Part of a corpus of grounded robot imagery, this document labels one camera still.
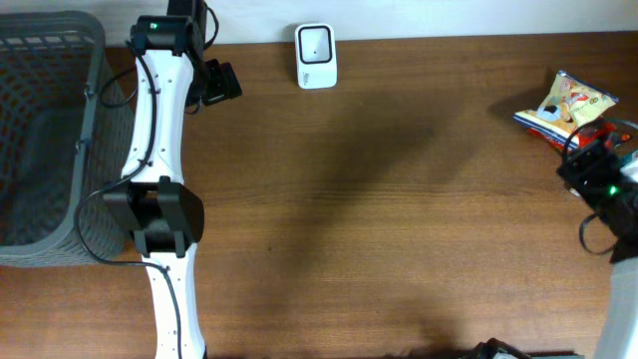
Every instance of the basket mesh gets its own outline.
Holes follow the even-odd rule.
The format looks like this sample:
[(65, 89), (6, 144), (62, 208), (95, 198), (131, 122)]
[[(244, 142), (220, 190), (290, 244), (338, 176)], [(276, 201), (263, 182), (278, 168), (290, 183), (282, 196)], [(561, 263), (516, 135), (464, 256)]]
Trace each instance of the basket mesh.
[[(78, 26), (67, 21), (60, 28), (52, 20), (61, 14)], [(93, 79), (100, 88), (112, 71), (96, 45), (104, 37), (99, 23), (84, 14), (72, 15), (77, 14), (38, 15), (33, 20), (37, 31), (25, 27), (24, 34), (12, 30), (9, 35), (3, 34), (2, 21), (15, 19), (0, 17), (0, 264), (89, 262), (71, 232), (72, 198), (77, 201), (80, 194), (117, 179), (131, 143), (130, 108), (97, 106), (85, 114), (91, 108), (86, 106), (87, 83)], [(98, 51), (102, 66), (92, 66)], [(111, 86), (105, 99), (121, 101), (120, 87)], [(91, 126), (89, 158), (82, 168), (75, 164), (76, 143), (82, 128)], [(83, 171), (77, 183), (81, 193), (73, 185), (77, 171)], [(85, 208), (82, 230), (98, 255), (113, 257), (122, 250), (125, 234), (103, 204)]]

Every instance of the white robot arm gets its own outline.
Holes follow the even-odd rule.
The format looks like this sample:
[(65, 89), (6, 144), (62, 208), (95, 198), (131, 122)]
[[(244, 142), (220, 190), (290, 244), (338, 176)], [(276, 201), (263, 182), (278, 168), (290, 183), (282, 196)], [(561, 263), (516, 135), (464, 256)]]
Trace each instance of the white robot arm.
[(143, 262), (155, 265), (147, 271), (158, 330), (157, 359), (206, 358), (193, 277), (203, 204), (183, 185), (181, 132), (186, 106), (208, 106), (241, 95), (230, 64), (203, 61), (207, 10), (203, 0), (170, 0), (167, 16), (140, 17), (132, 28), (138, 103), (122, 169), (122, 178), (130, 180), (104, 194), (116, 222), (133, 235)]
[[(602, 121), (638, 128), (627, 121), (599, 120), (580, 127), (572, 137)], [(638, 161), (635, 156), (618, 158), (612, 143), (598, 139), (569, 154), (564, 151), (558, 174), (591, 206), (592, 217), (599, 217), (618, 238), (608, 250), (613, 251), (614, 264), (611, 301), (595, 359), (632, 359), (638, 358)], [(583, 245), (587, 222), (580, 227)]]

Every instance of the wood grain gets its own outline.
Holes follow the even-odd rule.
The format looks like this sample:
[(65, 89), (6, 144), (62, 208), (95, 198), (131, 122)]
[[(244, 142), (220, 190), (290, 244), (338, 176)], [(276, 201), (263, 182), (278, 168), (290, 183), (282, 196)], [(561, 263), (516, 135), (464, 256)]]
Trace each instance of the wood grain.
[[(637, 43), (343, 42), (337, 87), (311, 92), (290, 44), (215, 46), (244, 95), (186, 119), (182, 147), (205, 203), (195, 277), (209, 354), (378, 357), (496, 337), (592, 355), (611, 266), (578, 245), (589, 210), (555, 174), (558, 155), (511, 115), (565, 69), (634, 119)], [(131, 64), (121, 49), (109, 60)], [(3, 358), (150, 358), (155, 340), (142, 270), (0, 270)]]

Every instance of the wire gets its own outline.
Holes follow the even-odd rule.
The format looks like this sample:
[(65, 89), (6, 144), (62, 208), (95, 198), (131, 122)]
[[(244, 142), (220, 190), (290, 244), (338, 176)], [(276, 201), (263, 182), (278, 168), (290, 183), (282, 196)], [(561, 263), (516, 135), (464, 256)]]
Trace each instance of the wire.
[(112, 265), (112, 266), (149, 267), (149, 268), (154, 268), (161, 273), (161, 275), (163, 276), (163, 279), (166, 282), (166, 286), (168, 287), (168, 292), (170, 293), (170, 299), (172, 300), (172, 305), (175, 311), (175, 321), (177, 326), (177, 330), (176, 330), (177, 358), (181, 359), (181, 318), (179, 316), (179, 306), (177, 304), (177, 297), (175, 296), (175, 291), (172, 286), (172, 282), (170, 280), (170, 277), (168, 276), (169, 268), (168, 267), (164, 268), (155, 263), (147, 263), (142, 261), (114, 261), (114, 260), (103, 259), (99, 257), (97, 254), (95, 254), (89, 248), (89, 246), (87, 245), (87, 242), (82, 236), (82, 231), (80, 230), (80, 213), (82, 209), (93, 198), (97, 197), (98, 195), (104, 194), (119, 185), (122, 185), (128, 181), (131, 181), (133, 177), (137, 176), (139, 173), (142, 172), (145, 166), (149, 163), (149, 160), (151, 159), (151, 155), (153, 153), (153, 146), (155, 144), (155, 134), (156, 134), (157, 123), (158, 123), (158, 93), (156, 90), (155, 83), (153, 81), (153, 76), (151, 75), (149, 66), (147, 66), (147, 63), (145, 62), (144, 58), (136, 52), (135, 48), (133, 47), (130, 41), (127, 41), (126, 43), (129, 49), (131, 50), (131, 52), (133, 53), (133, 55), (138, 59), (138, 61), (142, 65), (142, 68), (144, 69), (144, 72), (147, 78), (149, 79), (149, 86), (151, 87), (151, 100), (152, 100), (151, 137), (149, 139), (149, 144), (147, 146), (147, 151), (145, 153), (144, 159), (140, 160), (140, 165), (132, 173), (130, 173), (127, 176), (124, 176), (122, 179), (119, 179), (115, 182), (105, 185), (104, 187), (100, 189), (93, 191), (91, 194), (85, 196), (84, 198), (82, 198), (82, 200), (80, 200), (80, 202), (78, 203), (78, 206), (76, 207), (73, 213), (73, 230), (78, 234), (78, 239), (82, 243), (82, 246), (87, 251), (89, 256), (98, 263), (105, 264), (105, 265)]
[(192, 110), (191, 112), (188, 112), (186, 110), (184, 110), (184, 113), (187, 115), (196, 115), (199, 113), (199, 110), (201, 110), (201, 98), (199, 98), (199, 102), (197, 103), (197, 107)]
[(616, 246), (616, 244), (602, 251), (594, 251), (589, 249), (589, 247), (587, 246), (587, 243), (585, 242), (585, 230), (587, 229), (587, 225), (596, 217), (598, 217), (598, 214), (592, 213), (586, 216), (585, 219), (583, 219), (582, 222), (580, 222), (580, 228), (578, 229), (578, 239), (580, 240), (580, 245), (582, 246), (582, 248), (585, 249), (585, 251), (587, 251), (588, 253), (594, 254), (594, 255), (605, 255), (611, 252), (612, 250), (614, 250), (614, 247)]
[(208, 50), (208, 48), (212, 46), (212, 43), (215, 42), (215, 39), (217, 38), (217, 33), (219, 32), (219, 21), (217, 21), (217, 16), (215, 15), (215, 12), (212, 11), (212, 8), (210, 8), (210, 6), (208, 5), (206, 5), (206, 10), (210, 13), (210, 16), (212, 16), (212, 22), (215, 23), (215, 32), (212, 34), (212, 37), (210, 38), (210, 40), (206, 41), (206, 43), (203, 45), (203, 51)]
[(133, 98), (138, 94), (138, 86), (136, 85), (135, 89), (133, 90), (133, 92), (131, 93), (131, 95), (124, 101), (120, 102), (120, 103), (116, 103), (116, 104), (110, 104), (106, 101), (104, 101), (104, 93), (107, 91), (107, 89), (117, 80), (121, 79), (122, 77), (130, 74), (131, 72), (133, 72), (136, 69), (135, 66), (131, 67), (130, 69), (126, 69), (122, 72), (120, 72), (119, 74), (117, 74), (116, 76), (112, 77), (111, 79), (109, 79), (109, 81), (107, 81), (106, 84), (104, 84), (104, 87), (102, 88), (102, 90), (100, 90), (100, 104), (102, 104), (102, 106), (106, 107), (107, 109), (116, 109), (116, 108), (120, 108), (124, 105), (127, 105), (130, 101), (133, 100)]

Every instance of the chip bag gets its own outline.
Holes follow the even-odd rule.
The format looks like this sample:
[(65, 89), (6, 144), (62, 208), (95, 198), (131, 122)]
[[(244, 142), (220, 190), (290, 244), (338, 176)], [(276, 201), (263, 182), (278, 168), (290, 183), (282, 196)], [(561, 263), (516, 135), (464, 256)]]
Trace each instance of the chip bag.
[[(517, 112), (514, 119), (531, 133), (544, 137), (562, 150), (574, 130), (598, 119), (617, 102), (617, 97), (595, 89), (561, 70), (556, 75), (549, 95), (538, 109)], [(574, 150), (589, 143), (581, 139), (584, 135), (576, 135), (569, 148)], [(586, 135), (587, 138), (592, 137), (592, 134)]]

